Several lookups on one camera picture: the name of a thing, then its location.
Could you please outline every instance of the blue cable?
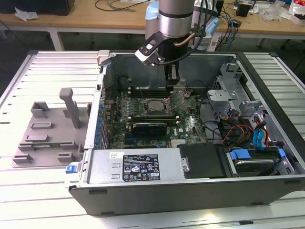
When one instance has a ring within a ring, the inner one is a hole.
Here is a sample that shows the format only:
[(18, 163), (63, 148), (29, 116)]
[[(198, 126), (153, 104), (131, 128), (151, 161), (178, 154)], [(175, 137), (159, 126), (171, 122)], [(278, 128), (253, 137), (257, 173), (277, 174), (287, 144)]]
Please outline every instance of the blue cable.
[(231, 27), (232, 27), (232, 30), (231, 30), (231, 35), (232, 35), (232, 37), (230, 38), (231, 40), (230, 40), (230, 43), (228, 44), (228, 46), (227, 46), (227, 48), (225, 49), (225, 51), (227, 52), (228, 50), (229, 50), (229, 48), (230, 48), (230, 46), (231, 46), (231, 44), (232, 44), (232, 41), (233, 41), (233, 37), (234, 37), (234, 26), (233, 26), (233, 21), (232, 21), (232, 19), (231, 18), (228, 18), (229, 20), (230, 20), (230, 23), (231, 23)]
[(231, 18), (226, 17), (226, 16), (221, 16), (221, 17), (229, 19), (230, 23), (231, 23), (231, 27), (232, 27), (231, 33), (229, 34), (229, 36), (231, 35), (231, 38), (229, 38), (230, 43), (228, 44), (227, 48), (225, 49), (225, 51), (228, 51), (230, 46), (231, 46), (231, 44), (232, 44), (233, 37), (234, 37), (234, 25), (233, 25), (233, 21), (232, 21)]

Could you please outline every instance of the blue latch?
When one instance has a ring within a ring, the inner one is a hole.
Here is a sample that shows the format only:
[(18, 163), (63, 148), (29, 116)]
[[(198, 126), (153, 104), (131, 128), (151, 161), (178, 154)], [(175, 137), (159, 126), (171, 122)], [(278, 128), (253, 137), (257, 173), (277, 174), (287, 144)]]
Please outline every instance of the blue latch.
[(285, 151), (283, 149), (279, 149), (278, 153), (280, 154), (281, 158), (286, 156), (286, 153), (285, 153)]
[(251, 156), (246, 149), (235, 149), (232, 152), (230, 152), (232, 160), (236, 159), (250, 159)]
[(77, 173), (77, 166), (68, 165), (66, 166), (66, 173)]

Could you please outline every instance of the power supply label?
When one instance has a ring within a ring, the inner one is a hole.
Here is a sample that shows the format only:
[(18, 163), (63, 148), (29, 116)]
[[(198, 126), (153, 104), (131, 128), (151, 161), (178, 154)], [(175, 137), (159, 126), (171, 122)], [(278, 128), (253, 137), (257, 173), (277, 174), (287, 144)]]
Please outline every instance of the power supply label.
[(123, 180), (126, 182), (160, 180), (158, 155), (124, 155)]

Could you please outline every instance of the table leg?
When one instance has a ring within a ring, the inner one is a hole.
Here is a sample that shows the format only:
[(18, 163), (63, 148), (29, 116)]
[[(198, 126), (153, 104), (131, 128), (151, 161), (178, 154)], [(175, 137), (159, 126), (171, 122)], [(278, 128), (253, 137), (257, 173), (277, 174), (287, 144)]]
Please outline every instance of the table leg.
[(6, 35), (4, 33), (4, 30), (0, 30), (0, 40), (6, 40)]
[(262, 44), (264, 43), (264, 41), (265, 41), (265, 38), (259, 39), (259, 41), (258, 41), (258, 43), (256, 44), (256, 46), (257, 46), (258, 48), (260, 48), (260, 47), (262, 46)]
[(95, 37), (94, 37), (94, 33), (91, 32), (90, 33), (90, 48), (89, 50), (94, 50), (95, 47)]
[(64, 51), (64, 47), (61, 41), (61, 35), (57, 30), (49, 31), (52, 42), (54, 44), (54, 48), (56, 51)]

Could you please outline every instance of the copper tube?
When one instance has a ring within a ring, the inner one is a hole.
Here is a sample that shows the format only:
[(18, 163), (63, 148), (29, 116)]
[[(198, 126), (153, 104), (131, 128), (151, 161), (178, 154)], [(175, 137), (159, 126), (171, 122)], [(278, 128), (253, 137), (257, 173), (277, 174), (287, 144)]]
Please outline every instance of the copper tube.
[(175, 47), (181, 47), (186, 45), (192, 38), (195, 37), (195, 33), (193, 32), (190, 36), (188, 36), (183, 42), (180, 43), (175, 43), (174, 46)]

